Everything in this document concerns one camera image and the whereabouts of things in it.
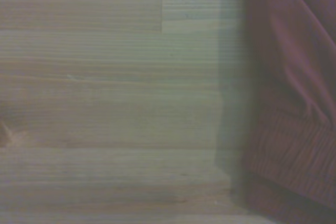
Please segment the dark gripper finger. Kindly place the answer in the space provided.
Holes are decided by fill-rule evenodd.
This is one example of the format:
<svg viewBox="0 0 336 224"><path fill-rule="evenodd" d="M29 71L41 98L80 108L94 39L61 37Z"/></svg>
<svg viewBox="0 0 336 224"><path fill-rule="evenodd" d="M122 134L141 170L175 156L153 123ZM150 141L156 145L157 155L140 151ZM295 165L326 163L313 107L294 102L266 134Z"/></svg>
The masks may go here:
<svg viewBox="0 0 336 224"><path fill-rule="evenodd" d="M239 120L244 120L246 114L238 108L234 83L242 70L237 64L237 55L243 45L243 4L244 0L220 0L218 89L223 104L216 142L216 165L230 177L231 201L242 207L245 205L245 173L240 159L246 129Z"/></svg>

